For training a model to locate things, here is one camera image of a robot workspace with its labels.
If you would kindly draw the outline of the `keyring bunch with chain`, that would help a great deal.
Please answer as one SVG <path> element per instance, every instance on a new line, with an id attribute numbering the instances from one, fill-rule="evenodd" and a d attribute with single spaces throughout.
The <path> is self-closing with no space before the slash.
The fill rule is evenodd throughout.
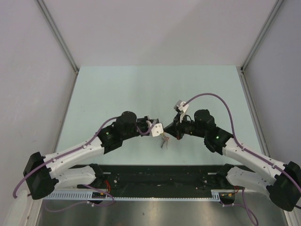
<path id="1" fill-rule="evenodd" d="M 162 149 L 164 147 L 164 145 L 168 144 L 169 137 L 165 133 L 162 133 L 161 139 L 162 139 L 162 144 L 161 144 L 160 148 Z"/>

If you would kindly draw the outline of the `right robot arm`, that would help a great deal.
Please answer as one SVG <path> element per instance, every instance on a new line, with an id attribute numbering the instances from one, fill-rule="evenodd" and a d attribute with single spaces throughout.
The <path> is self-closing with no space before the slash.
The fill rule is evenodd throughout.
<path id="1" fill-rule="evenodd" d="M 234 185 L 257 191 L 285 211 L 292 211 L 301 198 L 301 168 L 297 163 L 283 163 L 248 149 L 233 134 L 219 128 L 208 110 L 196 111 L 190 120 L 178 113 L 164 131 L 178 140 L 185 134 L 203 138 L 209 151 L 234 159 L 249 169 L 226 166 L 227 172 L 217 177 L 222 189 Z"/>

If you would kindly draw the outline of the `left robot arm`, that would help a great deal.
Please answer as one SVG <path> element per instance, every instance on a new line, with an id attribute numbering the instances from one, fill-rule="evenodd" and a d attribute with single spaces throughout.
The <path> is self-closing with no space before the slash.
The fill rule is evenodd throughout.
<path id="1" fill-rule="evenodd" d="M 104 174 L 96 163 L 76 168 L 83 160 L 105 155 L 120 148 L 125 140 L 138 136 L 157 137 L 163 133 L 158 119 L 137 118 L 130 111 L 104 122 L 88 140 L 53 154 L 32 154 L 24 169 L 24 179 L 33 200 L 45 198 L 58 188 L 78 186 L 99 188 Z"/>

